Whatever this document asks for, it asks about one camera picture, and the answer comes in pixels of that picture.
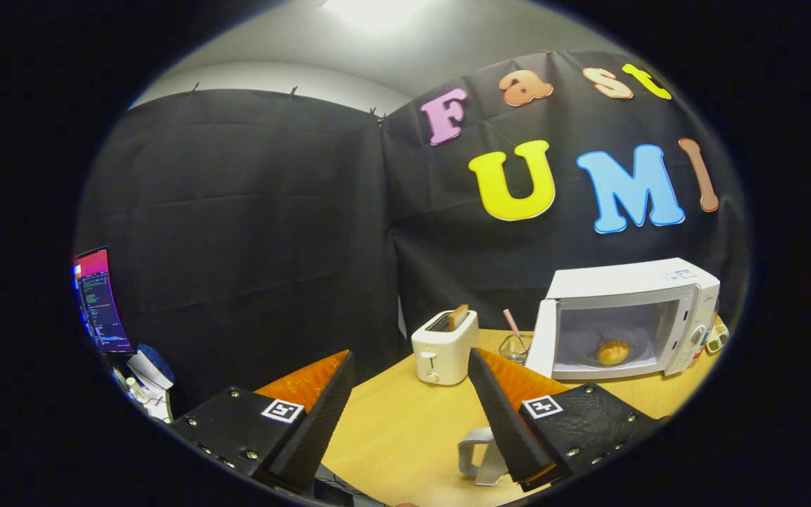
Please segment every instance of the black cloth backdrop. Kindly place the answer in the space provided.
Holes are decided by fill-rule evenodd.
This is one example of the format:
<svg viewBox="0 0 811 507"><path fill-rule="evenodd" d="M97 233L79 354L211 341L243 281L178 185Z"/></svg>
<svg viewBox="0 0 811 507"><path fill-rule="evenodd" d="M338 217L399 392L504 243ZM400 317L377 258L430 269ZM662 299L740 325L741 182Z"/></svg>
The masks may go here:
<svg viewBox="0 0 811 507"><path fill-rule="evenodd" d="M633 64L656 77L672 93L660 99L622 72ZM583 77L583 68L605 68L633 90L633 99L609 99ZM554 86L545 99L509 106L498 83L515 70L531 70ZM458 137L430 144L431 126L420 107L456 87L467 92ZM399 269L406 329L412 333L445 308L469 303L482 327L505 330L509 308L519 327L532 330L540 300L557 269L654 261L682 257L721 280L722 318L734 330L749 284L752 237L743 192L727 152L696 118L679 90L660 80L656 70L625 55L592 51L540 52L480 68L441 84L387 116L384 158L390 216ZM717 211L699 206L699 186L682 138L698 142ZM546 158L556 185L549 211L536 218L505 222L485 211L473 158L502 151L505 180L516 199L531 194L530 173L515 147L532 140L549 142ZM598 234L596 194L590 176L576 159L606 151L634 170L634 148L655 144L685 221L656 227L649 219L619 233ZM647 215L651 211L648 204Z"/></svg>
<svg viewBox="0 0 811 507"><path fill-rule="evenodd" d="M411 352L380 150L367 113L251 90L163 97L115 126L75 248L109 246L122 323L174 371L176 413L340 350L360 381Z"/></svg>
<svg viewBox="0 0 811 507"><path fill-rule="evenodd" d="M621 71L633 63L672 93L653 96ZM582 76L605 68L634 90L609 99ZM498 88L532 70L555 90L509 106ZM462 87L461 134L432 146L421 105ZM720 198L701 211L678 141L702 148ZM549 211L504 222L487 214L473 158L504 151L515 198L532 192L515 145L545 140L556 184ZM686 219L598 234L590 177L576 158L606 151L627 170L656 144ZM134 344L159 350L186 408L229 384L256 388L342 349L358 381L411 352L409 334L469 303L480 325L505 328L509 308L530 330L554 270L682 257L722 281L734 330L749 283L746 203L727 153L679 90L633 58L561 51L500 62L387 116L302 96L207 90L126 112L94 163L77 251L110 247L113 291Z"/></svg>

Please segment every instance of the wooden table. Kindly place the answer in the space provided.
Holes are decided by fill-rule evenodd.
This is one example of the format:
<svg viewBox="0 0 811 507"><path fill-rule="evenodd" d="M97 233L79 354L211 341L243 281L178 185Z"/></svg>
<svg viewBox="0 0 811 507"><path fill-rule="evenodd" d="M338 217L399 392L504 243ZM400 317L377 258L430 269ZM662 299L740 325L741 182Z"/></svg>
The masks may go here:
<svg viewBox="0 0 811 507"><path fill-rule="evenodd" d="M495 351L507 334L480 330L479 346ZM660 418L680 408L715 359L704 352L688 370L669 378L651 373L590 382ZM569 387L583 383L563 382ZM453 386L421 382L415 359L409 356L352 389L322 462L344 481L389 505L493 507L536 493L522 493L508 475L495 487L479 487L460 474L458 443L470 430L489 426L469 379Z"/></svg>

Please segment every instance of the letter m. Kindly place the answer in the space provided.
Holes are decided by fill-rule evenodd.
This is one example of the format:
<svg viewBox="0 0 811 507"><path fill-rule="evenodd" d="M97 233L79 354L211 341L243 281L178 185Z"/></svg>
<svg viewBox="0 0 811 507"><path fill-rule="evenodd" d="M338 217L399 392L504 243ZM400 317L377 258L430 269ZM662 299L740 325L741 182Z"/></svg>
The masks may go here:
<svg viewBox="0 0 811 507"><path fill-rule="evenodd" d="M634 175L605 151L583 154L577 157L577 165L588 171L593 182L599 205L599 219L593 228L599 234L617 233L627 228L627 219L618 213L618 203L624 206L637 227L643 225L650 200L653 225L675 225L684 221L684 211L675 199L659 146L641 144L634 148Z"/></svg>

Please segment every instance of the microwave door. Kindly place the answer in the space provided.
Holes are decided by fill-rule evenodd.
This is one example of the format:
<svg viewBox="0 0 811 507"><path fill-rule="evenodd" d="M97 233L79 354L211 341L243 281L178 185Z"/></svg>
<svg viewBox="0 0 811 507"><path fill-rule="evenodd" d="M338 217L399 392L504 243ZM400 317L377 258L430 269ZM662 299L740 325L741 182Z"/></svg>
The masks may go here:
<svg viewBox="0 0 811 507"><path fill-rule="evenodd" d="M553 363L556 358L556 299L544 299L537 311L534 339L527 351L524 366L534 372L553 378Z"/></svg>

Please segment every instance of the microwave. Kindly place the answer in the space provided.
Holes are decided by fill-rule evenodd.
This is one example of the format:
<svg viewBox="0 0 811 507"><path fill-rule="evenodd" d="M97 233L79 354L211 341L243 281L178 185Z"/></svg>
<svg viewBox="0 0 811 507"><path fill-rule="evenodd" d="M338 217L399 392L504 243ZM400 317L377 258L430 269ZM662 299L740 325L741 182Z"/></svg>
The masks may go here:
<svg viewBox="0 0 811 507"><path fill-rule="evenodd" d="M718 291L715 276L679 258L556 270L524 365L566 381L682 372L705 343Z"/></svg>

